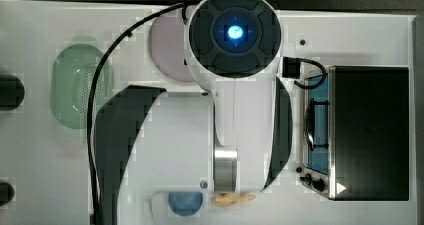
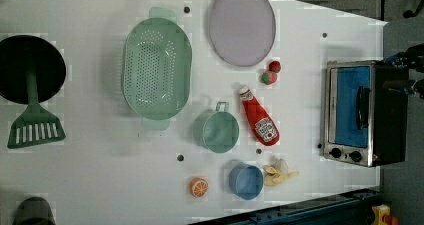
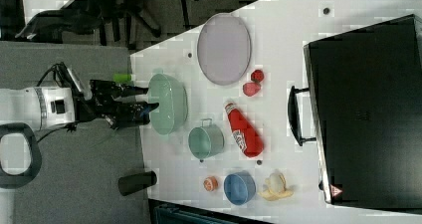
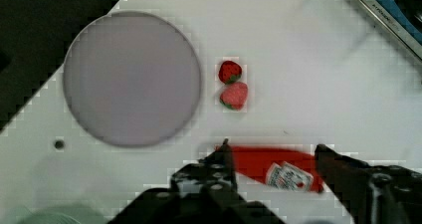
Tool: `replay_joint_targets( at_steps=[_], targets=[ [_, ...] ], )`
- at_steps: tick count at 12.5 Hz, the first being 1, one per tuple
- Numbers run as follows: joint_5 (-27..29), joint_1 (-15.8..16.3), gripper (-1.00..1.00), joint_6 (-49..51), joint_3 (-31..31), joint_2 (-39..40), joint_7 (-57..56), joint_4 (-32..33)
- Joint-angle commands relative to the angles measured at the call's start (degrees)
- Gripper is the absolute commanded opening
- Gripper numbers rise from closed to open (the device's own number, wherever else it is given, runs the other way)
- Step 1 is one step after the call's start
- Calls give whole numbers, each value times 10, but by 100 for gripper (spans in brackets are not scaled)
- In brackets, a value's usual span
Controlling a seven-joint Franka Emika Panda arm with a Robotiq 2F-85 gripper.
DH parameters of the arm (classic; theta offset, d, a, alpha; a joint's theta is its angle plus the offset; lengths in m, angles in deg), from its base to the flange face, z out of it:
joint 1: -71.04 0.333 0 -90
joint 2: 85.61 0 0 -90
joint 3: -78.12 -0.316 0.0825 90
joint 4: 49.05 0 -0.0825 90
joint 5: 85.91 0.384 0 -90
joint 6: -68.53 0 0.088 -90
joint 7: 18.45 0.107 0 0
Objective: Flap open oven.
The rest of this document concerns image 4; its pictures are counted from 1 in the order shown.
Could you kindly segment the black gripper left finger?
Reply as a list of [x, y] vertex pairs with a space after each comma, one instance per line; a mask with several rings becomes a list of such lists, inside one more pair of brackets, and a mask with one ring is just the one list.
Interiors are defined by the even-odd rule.
[[180, 200], [176, 224], [286, 224], [262, 202], [238, 193], [227, 138], [211, 154], [176, 171], [170, 189]]

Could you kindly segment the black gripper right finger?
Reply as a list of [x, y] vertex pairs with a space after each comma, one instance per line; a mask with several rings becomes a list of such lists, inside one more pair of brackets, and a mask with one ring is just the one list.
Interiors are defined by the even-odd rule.
[[399, 165], [370, 165], [324, 144], [316, 171], [354, 224], [422, 224], [422, 178]]

